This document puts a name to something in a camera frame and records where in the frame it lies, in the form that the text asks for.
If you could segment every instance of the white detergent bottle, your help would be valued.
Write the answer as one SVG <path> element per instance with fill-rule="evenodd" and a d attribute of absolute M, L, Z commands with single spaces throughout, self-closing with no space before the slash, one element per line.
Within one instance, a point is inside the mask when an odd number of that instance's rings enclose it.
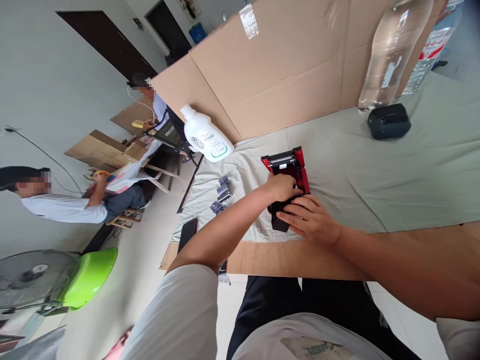
<path fill-rule="evenodd" d="M 188 104 L 180 111 L 186 119 L 186 139 L 212 163 L 226 158 L 234 151 L 232 143 L 212 124 L 209 116 L 196 112 Z"/>

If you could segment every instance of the plastic water bottle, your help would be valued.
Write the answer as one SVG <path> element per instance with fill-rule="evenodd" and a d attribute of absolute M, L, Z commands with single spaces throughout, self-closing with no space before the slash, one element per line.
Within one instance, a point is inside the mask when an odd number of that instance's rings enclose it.
<path fill-rule="evenodd" d="M 222 160 L 234 151 L 230 140 L 212 124 L 209 116 L 196 112 L 188 104 L 180 111 L 186 119 L 183 128 L 186 139 L 212 163 Z"/>
<path fill-rule="evenodd" d="M 423 47 L 420 58 L 415 68 L 413 68 L 405 90 L 403 90 L 403 94 L 413 94 L 422 87 L 425 78 L 439 59 L 440 53 L 460 23 L 463 2 L 464 0 L 448 1 L 445 10 L 438 17 L 438 21 Z"/>
<path fill-rule="evenodd" d="M 371 45 L 370 64 L 358 100 L 360 111 L 367 112 L 393 101 L 433 3 L 433 0 L 398 0 L 385 10 Z"/>

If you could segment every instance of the smartphone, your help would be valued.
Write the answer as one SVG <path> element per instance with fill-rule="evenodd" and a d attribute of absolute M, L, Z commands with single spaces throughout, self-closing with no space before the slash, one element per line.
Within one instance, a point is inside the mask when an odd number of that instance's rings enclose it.
<path fill-rule="evenodd" d="M 181 227 L 180 243 L 178 244 L 177 254 L 184 248 L 184 246 L 190 241 L 190 239 L 197 232 L 197 222 L 198 220 L 195 218 L 184 223 L 183 226 Z"/>

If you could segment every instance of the large water bottle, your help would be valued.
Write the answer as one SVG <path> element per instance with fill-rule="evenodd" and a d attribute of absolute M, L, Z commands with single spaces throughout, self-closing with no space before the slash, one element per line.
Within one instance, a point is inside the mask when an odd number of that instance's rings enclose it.
<path fill-rule="evenodd" d="M 445 10 L 438 17 L 428 40 L 423 47 L 420 58 L 410 75 L 403 94 L 413 94 L 425 81 L 432 67 L 437 62 L 440 53 L 445 48 L 462 17 L 464 0 L 449 0 Z"/>
<path fill-rule="evenodd" d="M 434 0 L 397 0 L 383 13 L 373 37 L 359 110 L 369 111 L 393 101 L 433 3 Z"/>

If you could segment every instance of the jeans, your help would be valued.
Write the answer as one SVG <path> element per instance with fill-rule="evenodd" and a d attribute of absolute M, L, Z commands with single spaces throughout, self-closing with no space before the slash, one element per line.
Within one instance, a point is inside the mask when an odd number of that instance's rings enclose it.
<path fill-rule="evenodd" d="M 108 223 L 123 213 L 125 209 L 139 208 L 147 202 L 145 201 L 144 192 L 140 185 L 134 184 L 124 192 L 104 197 L 103 203 L 108 212 L 104 222 Z"/>

